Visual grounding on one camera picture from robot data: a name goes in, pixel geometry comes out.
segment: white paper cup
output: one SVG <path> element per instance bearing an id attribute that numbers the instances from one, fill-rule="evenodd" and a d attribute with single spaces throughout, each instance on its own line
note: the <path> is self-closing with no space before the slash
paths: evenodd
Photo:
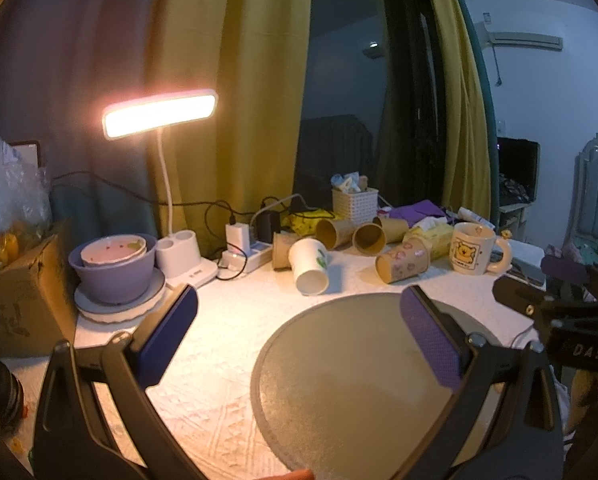
<path id="1" fill-rule="evenodd" d="M 330 284 L 328 277 L 328 251 L 314 238 L 295 242 L 288 254 L 294 286 L 304 296 L 317 296 Z"/>

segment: white basket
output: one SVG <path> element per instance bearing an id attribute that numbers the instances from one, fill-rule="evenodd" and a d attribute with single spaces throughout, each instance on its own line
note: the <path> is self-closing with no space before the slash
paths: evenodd
<path id="1" fill-rule="evenodd" d="M 332 209 L 341 218 L 352 220 L 357 225 L 371 222 L 377 216 L 378 197 L 379 190 L 371 187 L 362 193 L 343 193 L 333 189 Z"/>

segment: desk lamp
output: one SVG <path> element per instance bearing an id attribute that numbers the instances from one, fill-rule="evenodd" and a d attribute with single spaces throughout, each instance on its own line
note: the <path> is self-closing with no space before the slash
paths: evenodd
<path id="1" fill-rule="evenodd" d="M 156 130 L 159 161 L 168 197 L 168 234 L 157 242 L 156 259 L 170 286 L 187 283 L 199 287 L 217 275 L 218 267 L 201 257 L 194 231 L 172 232 L 172 192 L 163 156 L 163 129 L 171 124 L 206 119 L 214 113 L 216 103 L 214 90 L 191 90 L 112 104 L 103 111 L 103 130 L 108 140 Z"/>

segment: mug handle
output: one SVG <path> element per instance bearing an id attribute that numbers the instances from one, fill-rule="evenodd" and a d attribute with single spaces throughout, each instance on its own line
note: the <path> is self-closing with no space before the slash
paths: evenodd
<path id="1" fill-rule="evenodd" d="M 486 270 L 494 272 L 495 274 L 503 274 L 510 268 L 510 264 L 512 263 L 512 247 L 510 247 L 510 244 L 500 236 L 496 237 L 495 244 L 501 247 L 503 257 L 500 262 L 489 264 Z"/>

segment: glowing lamp light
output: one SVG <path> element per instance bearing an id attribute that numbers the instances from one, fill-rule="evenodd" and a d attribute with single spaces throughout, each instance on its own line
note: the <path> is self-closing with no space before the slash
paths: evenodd
<path id="1" fill-rule="evenodd" d="M 214 113 L 217 94 L 195 90 L 134 99 L 110 105 L 103 112 L 106 139 L 119 139 L 172 124 L 205 119 Z"/>

